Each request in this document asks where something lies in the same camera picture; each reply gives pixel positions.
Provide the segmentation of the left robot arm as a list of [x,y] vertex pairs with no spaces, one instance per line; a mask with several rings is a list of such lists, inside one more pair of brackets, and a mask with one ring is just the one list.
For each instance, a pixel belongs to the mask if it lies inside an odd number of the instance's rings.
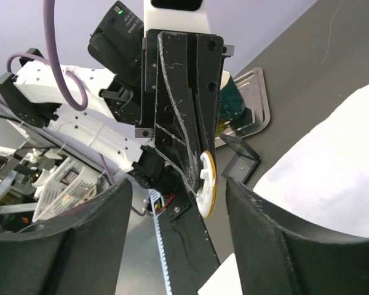
[[140,184],[216,193],[215,130],[226,58],[207,1],[145,1],[138,17],[115,2],[90,37],[101,68],[61,65],[55,2],[43,3],[47,56],[22,53],[0,77],[12,113],[76,139]]

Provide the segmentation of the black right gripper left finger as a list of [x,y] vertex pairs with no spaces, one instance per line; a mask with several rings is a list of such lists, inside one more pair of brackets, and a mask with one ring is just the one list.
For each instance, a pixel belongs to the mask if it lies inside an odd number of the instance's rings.
[[123,179],[54,218],[0,234],[0,294],[114,294],[132,195]]

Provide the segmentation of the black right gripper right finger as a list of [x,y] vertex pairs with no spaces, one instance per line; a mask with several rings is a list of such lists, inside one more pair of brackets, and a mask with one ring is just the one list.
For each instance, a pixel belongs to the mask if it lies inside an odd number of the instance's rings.
[[369,238],[299,218],[232,178],[226,206],[243,294],[369,294]]

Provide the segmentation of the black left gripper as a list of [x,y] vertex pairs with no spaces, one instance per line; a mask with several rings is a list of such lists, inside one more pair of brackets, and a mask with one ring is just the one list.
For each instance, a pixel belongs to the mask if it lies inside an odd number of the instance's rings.
[[222,67],[234,49],[214,34],[151,29],[143,38],[135,135],[150,137],[156,127],[158,154],[193,193],[201,184],[201,152],[215,153]]

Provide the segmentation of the yellow sunflower brooch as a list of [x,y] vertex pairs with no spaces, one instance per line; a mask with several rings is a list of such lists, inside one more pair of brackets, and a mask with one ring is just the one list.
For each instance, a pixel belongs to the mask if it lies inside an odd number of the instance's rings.
[[213,156],[209,151],[204,151],[200,155],[202,168],[200,179],[202,185],[196,193],[196,203],[200,215],[209,218],[213,214],[217,196],[217,173]]

